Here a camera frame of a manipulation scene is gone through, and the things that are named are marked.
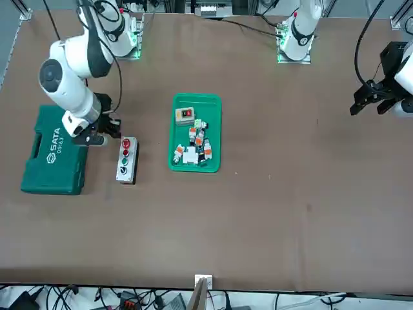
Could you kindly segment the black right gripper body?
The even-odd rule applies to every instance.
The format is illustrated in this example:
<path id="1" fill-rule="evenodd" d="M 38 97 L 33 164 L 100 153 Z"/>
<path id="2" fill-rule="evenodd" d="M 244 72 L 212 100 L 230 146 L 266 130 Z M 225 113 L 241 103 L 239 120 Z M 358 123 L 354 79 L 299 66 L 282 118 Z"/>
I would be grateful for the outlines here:
<path id="1" fill-rule="evenodd" d="M 109 111 L 111 108 L 112 100 L 109 95 L 94 93 L 97 102 L 100 104 L 101 111 L 99 117 L 94 122 L 93 127 L 97 132 L 100 133 L 114 133 L 114 124 L 112 123 L 112 118 L 109 114 L 105 112 Z"/>

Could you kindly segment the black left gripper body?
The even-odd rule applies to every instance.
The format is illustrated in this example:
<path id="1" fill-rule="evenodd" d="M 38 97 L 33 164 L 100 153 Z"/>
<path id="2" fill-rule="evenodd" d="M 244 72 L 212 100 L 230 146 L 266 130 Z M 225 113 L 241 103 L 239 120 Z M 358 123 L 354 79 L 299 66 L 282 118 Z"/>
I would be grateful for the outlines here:
<path id="1" fill-rule="evenodd" d="M 391 41 L 380 53 L 384 78 L 382 85 L 390 85 L 402 62 L 406 41 Z"/>

